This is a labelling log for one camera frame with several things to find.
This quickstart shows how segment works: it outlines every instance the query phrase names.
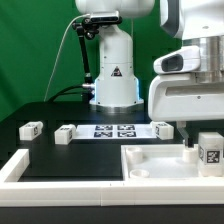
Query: white foam block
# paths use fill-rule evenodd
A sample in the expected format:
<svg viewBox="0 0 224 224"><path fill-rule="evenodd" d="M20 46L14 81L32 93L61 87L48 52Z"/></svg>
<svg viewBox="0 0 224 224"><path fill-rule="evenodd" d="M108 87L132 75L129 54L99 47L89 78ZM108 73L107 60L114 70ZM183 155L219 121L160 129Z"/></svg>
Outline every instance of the white foam block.
<svg viewBox="0 0 224 224"><path fill-rule="evenodd" d="M68 145L71 140L75 137L76 127L73 124L62 125L54 133L55 144Z"/></svg>
<svg viewBox="0 0 224 224"><path fill-rule="evenodd" d="M166 122L151 122L152 129L161 140L173 139L174 127Z"/></svg>
<svg viewBox="0 0 224 224"><path fill-rule="evenodd" d="M223 137L217 132L201 132L198 143L199 174L202 176L222 176Z"/></svg>
<svg viewBox="0 0 224 224"><path fill-rule="evenodd" d="M42 133L42 128L43 123L41 121L29 122L25 124L24 126L19 128L20 140L32 141Z"/></svg>

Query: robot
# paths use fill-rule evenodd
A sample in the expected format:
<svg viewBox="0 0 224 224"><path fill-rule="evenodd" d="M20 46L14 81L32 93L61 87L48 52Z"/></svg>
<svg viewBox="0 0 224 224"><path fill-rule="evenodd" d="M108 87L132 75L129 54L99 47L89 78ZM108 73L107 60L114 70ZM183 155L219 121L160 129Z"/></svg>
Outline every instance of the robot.
<svg viewBox="0 0 224 224"><path fill-rule="evenodd" d="M89 14L83 22L84 29L92 26L87 32L87 39L95 34L100 36L100 74L95 79L95 96L90 101L91 108L109 113L141 109L143 100L139 98L138 79L133 72L132 38L120 30L117 24L121 23L121 18L147 15L154 6L154 0L75 2L80 13Z"/></svg>
<svg viewBox="0 0 224 224"><path fill-rule="evenodd" d="M182 48L154 62L153 121L224 118L223 9L223 0L160 0L161 26Z"/></svg>

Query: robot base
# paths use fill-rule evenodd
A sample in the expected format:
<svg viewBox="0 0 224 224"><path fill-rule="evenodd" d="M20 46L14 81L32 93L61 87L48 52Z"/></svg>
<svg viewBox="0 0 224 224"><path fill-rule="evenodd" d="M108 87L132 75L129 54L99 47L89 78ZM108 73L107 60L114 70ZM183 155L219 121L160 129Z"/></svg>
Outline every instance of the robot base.
<svg viewBox="0 0 224 224"><path fill-rule="evenodd" d="M109 114L131 113L134 111L144 110L144 101L140 99L135 105L124 106L124 107L102 106L102 105L96 104L93 101L90 101L90 108L91 110L94 110L94 111L99 111L99 112L109 113Z"/></svg>

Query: table surface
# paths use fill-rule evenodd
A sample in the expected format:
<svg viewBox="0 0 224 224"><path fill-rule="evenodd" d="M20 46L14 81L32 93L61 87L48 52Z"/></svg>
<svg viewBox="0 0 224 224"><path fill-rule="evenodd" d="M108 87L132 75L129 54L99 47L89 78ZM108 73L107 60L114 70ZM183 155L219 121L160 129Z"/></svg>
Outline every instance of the table surface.
<svg viewBox="0 0 224 224"><path fill-rule="evenodd" d="M29 121L42 121L42 134L31 142L20 141L18 129ZM31 163L20 181L122 180L121 145L180 144L180 134L175 130L174 140L165 141L72 140L63 146L54 144L54 131L63 124L149 123L147 109L111 115L91 111L88 104L81 102L29 103L0 123L0 168L17 149L28 148ZM187 130L195 141L201 131L218 131L223 135L224 121L189 122ZM23 224L139 223L139 217L141 222L152 223L222 223L223 209L223 205L0 208L0 217L4 223Z"/></svg>

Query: green backdrop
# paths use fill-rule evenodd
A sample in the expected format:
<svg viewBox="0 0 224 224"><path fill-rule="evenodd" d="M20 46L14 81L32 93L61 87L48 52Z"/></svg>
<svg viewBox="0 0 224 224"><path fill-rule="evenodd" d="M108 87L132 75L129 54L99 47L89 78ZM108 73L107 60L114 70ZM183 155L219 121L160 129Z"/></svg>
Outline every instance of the green backdrop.
<svg viewBox="0 0 224 224"><path fill-rule="evenodd" d="M0 1L0 120L28 102L44 100L62 36L78 15L74 0ZM120 27L130 33L131 20L124 20ZM180 41L159 27L159 0L150 15L134 20L133 34L135 75L140 80L141 96L147 99L149 84L156 75L153 61L178 49ZM94 77L99 72L97 39L87 42ZM83 75L78 38L70 29L49 97L67 86L83 83Z"/></svg>

